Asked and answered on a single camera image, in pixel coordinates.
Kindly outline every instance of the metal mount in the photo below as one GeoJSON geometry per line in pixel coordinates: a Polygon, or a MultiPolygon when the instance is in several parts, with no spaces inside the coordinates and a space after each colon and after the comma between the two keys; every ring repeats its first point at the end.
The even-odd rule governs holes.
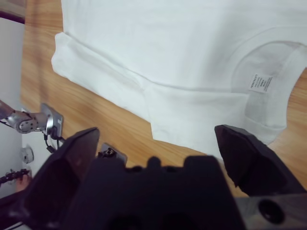
{"type": "Polygon", "coordinates": [[[41,112],[47,115],[46,128],[42,132],[56,140],[62,136],[63,116],[47,104],[41,104],[41,112]]]}

